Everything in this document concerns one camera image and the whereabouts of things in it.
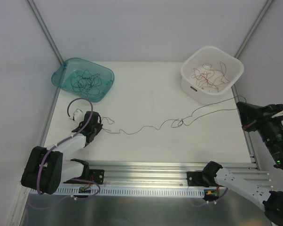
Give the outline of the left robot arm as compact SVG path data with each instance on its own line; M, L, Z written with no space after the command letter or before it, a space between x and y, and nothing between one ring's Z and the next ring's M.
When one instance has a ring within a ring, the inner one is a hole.
M99 113L87 111L69 137L48 148L34 147L24 168L21 185L39 194L53 194L61 183L87 182L91 179L89 164L72 156L89 145L101 130Z

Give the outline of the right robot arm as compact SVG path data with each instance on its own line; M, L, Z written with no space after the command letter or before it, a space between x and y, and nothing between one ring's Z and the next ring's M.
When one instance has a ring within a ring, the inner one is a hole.
M274 161L274 167L283 170L283 104L265 106L237 102L242 130L256 132ZM274 184L256 184L233 173L225 166L209 162L211 168L202 174L202 181L220 185L256 205L275 226L283 226L283 190Z

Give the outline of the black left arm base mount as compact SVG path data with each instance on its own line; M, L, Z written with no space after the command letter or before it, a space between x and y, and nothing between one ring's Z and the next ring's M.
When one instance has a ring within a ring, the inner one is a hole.
M63 162L61 183L83 184L84 182L92 181L102 185L104 173L103 169L91 169L87 161L71 159Z

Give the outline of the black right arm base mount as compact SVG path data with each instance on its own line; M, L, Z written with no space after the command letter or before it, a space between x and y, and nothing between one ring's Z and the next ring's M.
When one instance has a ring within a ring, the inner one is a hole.
M218 185L214 178L222 168L222 165L210 161L202 171L187 171L187 184L188 186L217 187Z

